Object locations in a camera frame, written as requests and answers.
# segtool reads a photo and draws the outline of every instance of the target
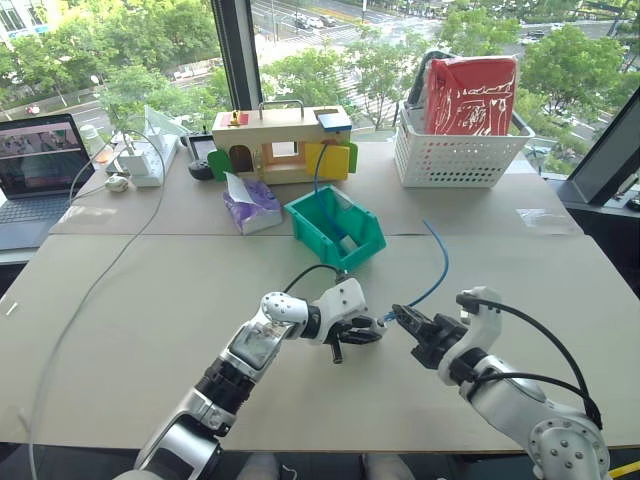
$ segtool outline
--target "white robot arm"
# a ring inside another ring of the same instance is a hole
[[[534,462],[536,478],[545,480],[609,479],[609,452],[598,425],[579,410],[549,400],[537,383],[522,378],[482,381],[482,376],[513,373],[488,353],[500,334],[500,311],[474,303],[499,302],[486,287],[463,292],[462,322],[394,305],[398,321],[416,340],[411,352],[426,368],[438,371],[491,426],[520,445]]]
[[[340,342],[370,343],[386,331],[384,323],[366,316],[366,311],[362,288],[353,278],[312,303],[282,292],[266,294],[256,315],[240,327],[140,450],[135,462],[138,472],[118,479],[209,478],[222,452],[217,437],[229,432],[238,409],[275,359],[282,341],[306,338],[313,344],[329,344],[334,363],[341,363]]]

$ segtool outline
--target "green plastic bin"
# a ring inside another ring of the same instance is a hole
[[[343,250],[340,238],[323,214],[314,192],[288,203],[284,208],[291,214],[294,236],[313,250],[323,263],[353,270],[387,245],[373,213],[353,203],[333,186],[319,189],[318,195],[335,224],[357,245],[350,252]]]

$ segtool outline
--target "blue wire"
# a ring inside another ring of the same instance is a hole
[[[318,157],[318,162],[316,163],[316,170],[315,170],[315,173],[313,174],[313,191],[315,192],[316,200],[318,201],[318,206],[320,207],[320,211],[323,213],[324,217],[327,219],[327,222],[329,222],[329,225],[333,229],[333,232],[336,234],[336,236],[339,239],[343,239],[344,237],[347,236],[347,234],[342,228],[340,228],[340,226],[335,222],[335,220],[331,218],[331,216],[329,215],[329,212],[327,212],[327,209],[324,206],[324,203],[322,202],[322,197],[320,197],[320,194],[318,193],[318,171],[320,170],[320,162],[322,161],[322,157],[328,146],[329,146],[328,143],[324,144],[324,147],[322,147],[322,151],[320,152],[320,156]]]
[[[431,286],[431,288],[429,290],[427,290],[426,292],[424,292],[420,297],[416,298],[413,302],[411,302],[409,304],[410,307],[416,306],[422,300],[424,300],[429,295],[431,295],[436,290],[436,288],[438,288],[440,286],[440,284],[444,281],[445,277],[447,276],[447,273],[449,273],[449,252],[447,251],[447,246],[444,244],[444,242],[442,241],[442,238],[440,238],[440,235],[438,235],[438,232],[435,231],[435,229],[431,226],[431,224],[429,222],[427,222],[426,220],[422,220],[422,222],[429,229],[429,231],[433,234],[433,236],[435,237],[436,241],[438,242],[438,245],[440,246],[440,249],[442,250],[442,256],[444,257],[444,268],[442,270],[442,274],[440,275],[440,278],[438,278],[436,283],[434,283]],[[394,318],[395,318],[395,315],[393,314],[393,312],[389,312],[384,316],[384,321],[385,322],[389,322],[389,321],[393,320]]]

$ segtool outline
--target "wooden toy house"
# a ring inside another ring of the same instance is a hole
[[[214,176],[224,171],[273,185],[346,179],[355,172],[357,147],[350,143],[351,121],[340,106],[263,109],[218,113],[213,124],[217,151],[208,156]]]

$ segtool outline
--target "red bag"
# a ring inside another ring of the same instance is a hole
[[[431,60],[426,76],[425,132],[506,135],[516,87],[514,57]]]

